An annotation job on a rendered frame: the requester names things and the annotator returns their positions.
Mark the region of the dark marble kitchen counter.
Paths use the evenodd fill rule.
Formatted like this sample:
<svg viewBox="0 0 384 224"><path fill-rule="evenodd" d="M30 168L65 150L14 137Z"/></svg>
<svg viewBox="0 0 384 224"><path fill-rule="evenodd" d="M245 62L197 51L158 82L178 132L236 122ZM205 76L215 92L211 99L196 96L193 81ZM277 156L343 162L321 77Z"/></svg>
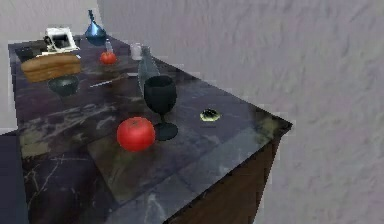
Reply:
<svg viewBox="0 0 384 224"><path fill-rule="evenodd" d="M116 140L117 126L158 116L138 87L129 47L114 41L118 60L100 63L100 49L82 42L75 94L60 97L29 82L9 48L11 77L30 224L252 224L288 121L174 66L159 64L177 87L167 120L177 136L142 152ZM89 88L118 76L128 78ZM204 122L207 108L221 114Z"/></svg>

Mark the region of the blue glass vase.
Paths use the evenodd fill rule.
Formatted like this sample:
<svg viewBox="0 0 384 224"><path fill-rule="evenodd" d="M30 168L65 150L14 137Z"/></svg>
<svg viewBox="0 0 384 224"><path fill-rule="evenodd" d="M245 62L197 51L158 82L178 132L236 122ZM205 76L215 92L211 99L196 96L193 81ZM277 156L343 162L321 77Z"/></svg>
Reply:
<svg viewBox="0 0 384 224"><path fill-rule="evenodd" d="M96 23L92 10L88 11L90 24L85 32L87 41L94 46L102 46L107 39L106 31Z"/></svg>

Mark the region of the silver butter knife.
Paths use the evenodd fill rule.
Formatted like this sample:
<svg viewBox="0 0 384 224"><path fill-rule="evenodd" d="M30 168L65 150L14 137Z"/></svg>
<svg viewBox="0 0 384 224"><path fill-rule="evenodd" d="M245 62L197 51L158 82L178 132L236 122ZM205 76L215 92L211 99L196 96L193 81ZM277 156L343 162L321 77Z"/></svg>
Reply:
<svg viewBox="0 0 384 224"><path fill-rule="evenodd" d="M116 78L113 78L113 79L110 79L110 80L107 80L107 81L102 81L102 82L99 82L99 83L96 83L96 84L92 84L92 85L89 86L89 88L95 88L95 87L107 85L107 84L113 83L114 81L122 80L122 79L128 78L128 77L129 77L128 75L118 76Z"/></svg>

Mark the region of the black pan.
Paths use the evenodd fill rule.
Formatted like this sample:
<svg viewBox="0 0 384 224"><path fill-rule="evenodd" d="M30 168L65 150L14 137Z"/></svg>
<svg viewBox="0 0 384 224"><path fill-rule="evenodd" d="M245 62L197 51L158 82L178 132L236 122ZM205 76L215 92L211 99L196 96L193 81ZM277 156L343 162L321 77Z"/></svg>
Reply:
<svg viewBox="0 0 384 224"><path fill-rule="evenodd" d="M15 50L15 53L21 63L30 60L46 51L46 48L21 47Z"/></svg>

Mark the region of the small red tomato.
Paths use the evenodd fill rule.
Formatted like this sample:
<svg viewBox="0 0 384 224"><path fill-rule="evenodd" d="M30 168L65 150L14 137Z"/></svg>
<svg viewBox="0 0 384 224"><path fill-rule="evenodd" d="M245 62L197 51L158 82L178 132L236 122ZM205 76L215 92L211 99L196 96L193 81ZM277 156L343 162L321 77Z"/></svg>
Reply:
<svg viewBox="0 0 384 224"><path fill-rule="evenodd" d="M111 65L117 61L117 57L112 52L103 52L100 56L100 62L102 64Z"/></svg>

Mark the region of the dark wineglass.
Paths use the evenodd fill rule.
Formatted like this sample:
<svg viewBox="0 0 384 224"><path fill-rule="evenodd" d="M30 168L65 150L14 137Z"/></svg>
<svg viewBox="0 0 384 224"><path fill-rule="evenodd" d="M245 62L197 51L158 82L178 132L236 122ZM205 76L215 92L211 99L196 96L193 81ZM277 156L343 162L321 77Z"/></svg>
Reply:
<svg viewBox="0 0 384 224"><path fill-rule="evenodd" d="M176 85L169 76L153 76L145 81L144 100L146 105L160 116L160 122L154 126L158 141L171 140L178 134L178 127L165 119L165 115L175 106L176 99Z"/></svg>

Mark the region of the yellow-green sponge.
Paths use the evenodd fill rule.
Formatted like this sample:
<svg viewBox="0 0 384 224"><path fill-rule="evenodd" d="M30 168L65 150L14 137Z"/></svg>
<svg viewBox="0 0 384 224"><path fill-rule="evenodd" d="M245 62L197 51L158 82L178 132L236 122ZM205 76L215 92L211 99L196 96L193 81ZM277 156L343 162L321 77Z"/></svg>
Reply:
<svg viewBox="0 0 384 224"><path fill-rule="evenodd" d="M221 114L211 108L204 109L200 113L200 119L204 122L215 122L221 117Z"/></svg>

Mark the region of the clear glass bottle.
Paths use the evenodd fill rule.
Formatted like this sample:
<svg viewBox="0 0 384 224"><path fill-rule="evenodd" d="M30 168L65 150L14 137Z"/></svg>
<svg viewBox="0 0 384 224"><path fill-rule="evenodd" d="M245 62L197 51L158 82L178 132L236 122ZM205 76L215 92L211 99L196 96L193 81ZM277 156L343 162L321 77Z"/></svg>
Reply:
<svg viewBox="0 0 384 224"><path fill-rule="evenodd" d="M138 84L141 93L144 93L144 84L147 79L160 74L149 46L142 47L142 59L138 64Z"/></svg>

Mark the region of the dark green bowl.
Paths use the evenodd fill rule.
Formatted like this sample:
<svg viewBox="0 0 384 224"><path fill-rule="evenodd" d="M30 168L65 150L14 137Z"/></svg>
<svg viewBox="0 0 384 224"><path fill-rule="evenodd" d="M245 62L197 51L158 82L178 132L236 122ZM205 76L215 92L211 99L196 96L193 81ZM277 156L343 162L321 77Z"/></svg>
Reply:
<svg viewBox="0 0 384 224"><path fill-rule="evenodd" d="M47 85L52 92L60 97L67 97L77 92L79 80L74 75L66 75L49 80Z"/></svg>

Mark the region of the large red tomato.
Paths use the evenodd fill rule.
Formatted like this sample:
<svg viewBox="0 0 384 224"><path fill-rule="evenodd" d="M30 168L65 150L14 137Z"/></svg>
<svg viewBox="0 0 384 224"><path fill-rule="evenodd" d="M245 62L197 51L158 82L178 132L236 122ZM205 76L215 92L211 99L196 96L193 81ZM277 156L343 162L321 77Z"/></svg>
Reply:
<svg viewBox="0 0 384 224"><path fill-rule="evenodd" d="M117 142L127 151L147 149L155 141L155 129L144 117L132 117L121 122L116 132Z"/></svg>

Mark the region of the brown bread loaf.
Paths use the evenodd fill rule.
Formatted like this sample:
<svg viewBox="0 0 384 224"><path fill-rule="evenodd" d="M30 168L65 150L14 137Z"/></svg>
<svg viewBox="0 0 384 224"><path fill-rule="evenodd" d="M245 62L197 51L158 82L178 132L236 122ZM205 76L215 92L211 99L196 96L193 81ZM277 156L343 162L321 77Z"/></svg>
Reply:
<svg viewBox="0 0 384 224"><path fill-rule="evenodd" d="M29 59L21 64L21 69L29 82L42 82L80 73L81 62L74 54L59 53Z"/></svg>

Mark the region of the white cup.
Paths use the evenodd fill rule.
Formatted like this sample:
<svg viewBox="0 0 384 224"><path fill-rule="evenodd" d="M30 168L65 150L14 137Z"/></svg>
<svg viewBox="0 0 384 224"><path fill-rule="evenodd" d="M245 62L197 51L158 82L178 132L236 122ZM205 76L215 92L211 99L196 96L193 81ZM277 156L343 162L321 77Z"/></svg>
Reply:
<svg viewBox="0 0 384 224"><path fill-rule="evenodd" d="M140 43L132 43L130 45L131 58L133 60L142 59L142 45Z"/></svg>

